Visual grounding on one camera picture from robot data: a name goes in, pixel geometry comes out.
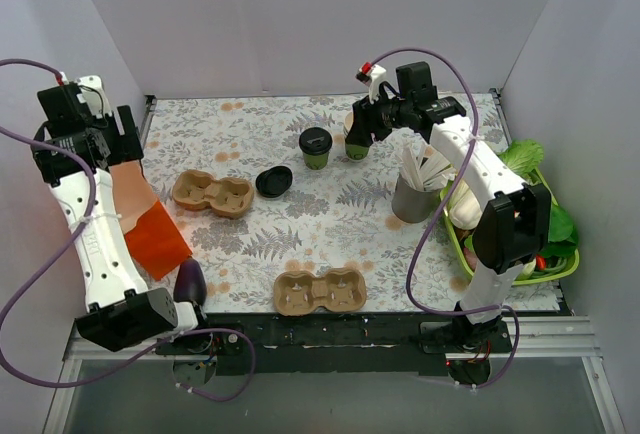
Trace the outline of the black plastic cup lid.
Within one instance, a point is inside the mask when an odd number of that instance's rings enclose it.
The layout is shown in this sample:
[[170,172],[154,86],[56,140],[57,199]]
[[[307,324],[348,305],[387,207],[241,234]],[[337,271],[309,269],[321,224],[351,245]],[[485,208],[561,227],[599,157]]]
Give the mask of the black plastic cup lid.
[[299,147],[304,154],[320,156],[327,154],[333,145],[333,138],[329,131],[312,127],[304,130],[299,136]]

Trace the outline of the green paper cup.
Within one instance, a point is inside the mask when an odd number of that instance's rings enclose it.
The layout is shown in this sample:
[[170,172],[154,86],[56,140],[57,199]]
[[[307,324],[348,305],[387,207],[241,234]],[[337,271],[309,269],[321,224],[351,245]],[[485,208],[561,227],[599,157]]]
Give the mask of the green paper cup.
[[307,168],[311,170],[321,170],[328,163],[330,149],[303,150],[303,160]]

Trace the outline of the orange paper bag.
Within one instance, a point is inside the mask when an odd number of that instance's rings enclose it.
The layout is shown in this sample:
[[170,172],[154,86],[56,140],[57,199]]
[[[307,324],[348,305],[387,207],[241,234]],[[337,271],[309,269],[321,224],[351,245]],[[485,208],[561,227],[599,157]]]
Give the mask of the orange paper bag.
[[140,163],[110,167],[116,213],[129,253],[155,281],[192,256],[164,204],[145,179]]

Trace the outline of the brown cardboard cup carrier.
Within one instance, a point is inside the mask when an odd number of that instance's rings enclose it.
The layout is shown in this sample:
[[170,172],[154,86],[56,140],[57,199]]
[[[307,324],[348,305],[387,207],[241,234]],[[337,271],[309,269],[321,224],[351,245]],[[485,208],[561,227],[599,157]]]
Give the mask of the brown cardboard cup carrier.
[[355,269],[330,269],[322,276],[309,271],[287,271],[274,282],[274,307],[289,317],[305,316],[319,308],[333,313],[361,309],[367,301],[363,275]]

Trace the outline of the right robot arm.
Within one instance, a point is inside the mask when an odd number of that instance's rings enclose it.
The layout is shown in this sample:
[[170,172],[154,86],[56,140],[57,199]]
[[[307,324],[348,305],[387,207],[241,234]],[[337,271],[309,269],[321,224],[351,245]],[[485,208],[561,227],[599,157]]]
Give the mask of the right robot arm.
[[450,325],[434,335],[443,344],[475,351],[496,331],[516,278],[546,245],[551,194],[500,160],[478,136],[477,119],[467,117],[456,98],[438,95],[426,62],[397,68],[399,92],[394,96],[385,91],[383,67],[366,63],[356,77],[368,94],[353,105],[347,146],[367,149],[393,130],[409,128],[445,157],[457,172],[455,180],[466,183],[479,203],[474,275],[463,298],[445,314]]

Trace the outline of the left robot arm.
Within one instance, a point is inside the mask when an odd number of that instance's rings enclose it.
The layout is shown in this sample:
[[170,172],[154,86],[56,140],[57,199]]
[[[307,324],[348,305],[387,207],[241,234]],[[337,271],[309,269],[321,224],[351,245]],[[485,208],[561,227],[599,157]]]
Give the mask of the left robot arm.
[[205,352],[213,331],[196,304],[176,302],[167,289],[147,286],[120,225],[109,170],[143,157],[130,108],[111,108],[97,75],[64,81],[37,98],[47,120],[35,135],[34,161],[70,231],[79,234],[74,246],[87,308],[76,320],[80,335],[117,352],[178,333],[188,352]]

